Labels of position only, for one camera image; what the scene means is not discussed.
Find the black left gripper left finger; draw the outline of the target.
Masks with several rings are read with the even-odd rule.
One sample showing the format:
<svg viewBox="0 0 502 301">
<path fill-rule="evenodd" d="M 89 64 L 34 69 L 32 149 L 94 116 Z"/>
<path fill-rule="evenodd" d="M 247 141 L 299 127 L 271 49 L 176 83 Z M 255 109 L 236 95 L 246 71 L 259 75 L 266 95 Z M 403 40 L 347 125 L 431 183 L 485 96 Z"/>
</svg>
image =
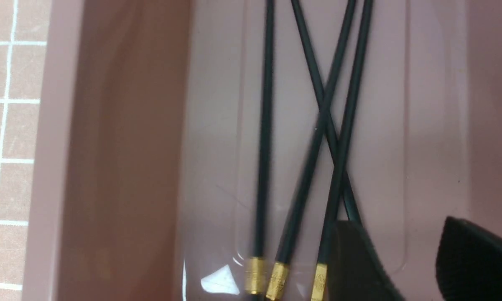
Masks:
<svg viewBox="0 0 502 301">
<path fill-rule="evenodd" d="M 403 301 L 383 268 L 367 231 L 339 220 L 331 236 L 327 276 L 329 301 Z"/>
</svg>

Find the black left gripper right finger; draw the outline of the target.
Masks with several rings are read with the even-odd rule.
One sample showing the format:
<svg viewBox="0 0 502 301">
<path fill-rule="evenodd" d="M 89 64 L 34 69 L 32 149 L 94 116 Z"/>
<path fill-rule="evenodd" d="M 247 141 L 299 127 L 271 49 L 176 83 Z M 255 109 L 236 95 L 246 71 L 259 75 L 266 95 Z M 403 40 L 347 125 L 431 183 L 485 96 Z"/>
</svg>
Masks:
<svg viewBox="0 0 502 301">
<path fill-rule="evenodd" d="M 502 238 L 469 220 L 446 217 L 436 280 L 446 301 L 502 301 Z"/>
</svg>

